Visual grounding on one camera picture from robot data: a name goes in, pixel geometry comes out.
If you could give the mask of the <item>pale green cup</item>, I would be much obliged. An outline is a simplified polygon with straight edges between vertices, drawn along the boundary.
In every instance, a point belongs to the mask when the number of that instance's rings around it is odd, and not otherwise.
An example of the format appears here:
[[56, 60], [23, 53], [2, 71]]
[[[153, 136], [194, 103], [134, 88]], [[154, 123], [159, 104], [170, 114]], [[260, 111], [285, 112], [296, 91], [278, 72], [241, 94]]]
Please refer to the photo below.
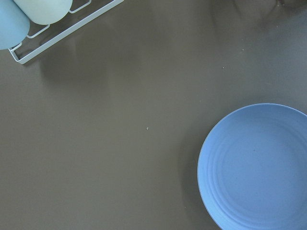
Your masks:
[[61, 20], [69, 12], [72, 0], [14, 0], [36, 24], [48, 25]]

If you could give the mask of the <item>blue plate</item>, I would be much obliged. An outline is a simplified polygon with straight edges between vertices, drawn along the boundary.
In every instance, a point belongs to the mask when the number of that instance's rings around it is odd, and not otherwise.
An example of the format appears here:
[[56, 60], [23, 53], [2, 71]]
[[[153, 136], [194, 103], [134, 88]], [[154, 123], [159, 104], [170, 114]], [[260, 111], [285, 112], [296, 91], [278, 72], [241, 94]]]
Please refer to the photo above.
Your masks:
[[275, 103], [231, 112], [206, 137], [197, 180], [220, 229], [306, 229], [306, 114]]

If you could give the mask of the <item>light blue cup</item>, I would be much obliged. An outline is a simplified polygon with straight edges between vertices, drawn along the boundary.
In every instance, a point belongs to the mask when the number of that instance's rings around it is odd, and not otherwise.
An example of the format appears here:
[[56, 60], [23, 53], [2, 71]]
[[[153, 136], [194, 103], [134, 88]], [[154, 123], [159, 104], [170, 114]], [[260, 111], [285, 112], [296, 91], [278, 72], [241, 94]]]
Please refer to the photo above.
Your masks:
[[0, 1], [0, 49], [20, 44], [30, 29], [29, 18], [13, 0]]

